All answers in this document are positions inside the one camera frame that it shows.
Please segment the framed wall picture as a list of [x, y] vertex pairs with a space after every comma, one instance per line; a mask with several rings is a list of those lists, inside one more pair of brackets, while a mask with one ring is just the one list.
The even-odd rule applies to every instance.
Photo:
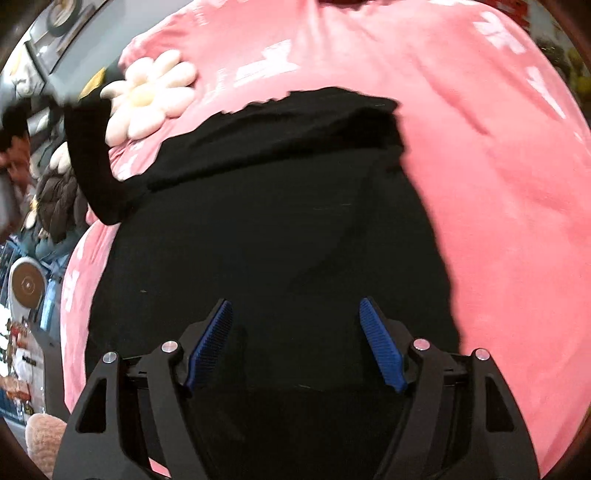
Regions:
[[50, 74], [61, 58], [85, 28], [86, 24], [102, 9], [101, 0], [52, 1], [31, 25], [27, 52], [36, 67]]

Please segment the cream fluffy rug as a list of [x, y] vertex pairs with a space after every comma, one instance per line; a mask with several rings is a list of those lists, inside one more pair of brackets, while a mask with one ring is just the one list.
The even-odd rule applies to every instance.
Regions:
[[58, 417], [35, 413], [27, 421], [25, 443], [29, 458], [51, 479], [67, 424]]

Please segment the dark brown quilted jacket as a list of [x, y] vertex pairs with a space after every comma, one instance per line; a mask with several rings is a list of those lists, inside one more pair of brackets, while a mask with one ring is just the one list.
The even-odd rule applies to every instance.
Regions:
[[37, 216], [54, 244], [63, 241], [70, 231], [84, 232], [87, 201], [72, 169], [59, 173], [47, 168], [37, 184]]

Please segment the yellow pillow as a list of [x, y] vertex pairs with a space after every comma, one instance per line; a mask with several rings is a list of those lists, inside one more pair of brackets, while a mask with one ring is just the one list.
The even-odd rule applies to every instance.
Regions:
[[87, 97], [94, 90], [101, 87], [104, 84], [105, 76], [106, 68], [103, 67], [88, 80], [88, 82], [85, 84], [85, 86], [79, 93], [79, 99]]

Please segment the black shirt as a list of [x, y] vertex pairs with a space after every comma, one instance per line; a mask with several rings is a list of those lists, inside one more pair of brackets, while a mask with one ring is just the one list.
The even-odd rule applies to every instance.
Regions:
[[451, 282], [401, 164], [397, 103], [341, 88], [219, 112], [165, 140], [120, 181], [110, 107], [65, 107], [78, 184], [116, 225], [84, 352], [148, 353], [220, 299], [233, 326], [190, 417], [217, 479], [371, 479], [401, 399], [359, 323], [374, 299], [412, 334], [455, 351]]

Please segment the white daisy flower pillow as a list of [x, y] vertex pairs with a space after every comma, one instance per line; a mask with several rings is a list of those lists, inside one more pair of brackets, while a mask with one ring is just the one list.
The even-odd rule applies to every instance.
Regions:
[[122, 80], [100, 91], [100, 97], [111, 103], [106, 144], [113, 148], [142, 140], [158, 131], [165, 120], [180, 117], [197, 97], [196, 80], [197, 67], [175, 49], [132, 62]]

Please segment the round white fan heater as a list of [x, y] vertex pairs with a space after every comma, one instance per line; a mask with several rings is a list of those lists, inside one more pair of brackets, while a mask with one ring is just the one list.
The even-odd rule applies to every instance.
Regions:
[[42, 305], [47, 281], [41, 264], [31, 257], [21, 257], [10, 268], [8, 308], [16, 322], [28, 320]]

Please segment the pink fleece blanket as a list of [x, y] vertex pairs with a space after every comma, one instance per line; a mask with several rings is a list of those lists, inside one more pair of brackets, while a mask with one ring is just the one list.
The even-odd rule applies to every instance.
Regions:
[[[341, 88], [397, 103], [401, 164], [460, 338], [455, 351], [435, 346], [490, 352], [549, 472], [590, 408], [590, 131], [528, 35], [475, 1], [194, 1], [135, 37], [119, 64], [171, 49], [197, 67], [197, 97], [147, 139], [107, 148], [120, 181], [144, 173], [165, 140], [253, 102]], [[96, 216], [92, 232], [106, 235], [107, 256], [81, 348], [62, 343], [71, 412], [105, 354], [86, 368], [117, 226]]]

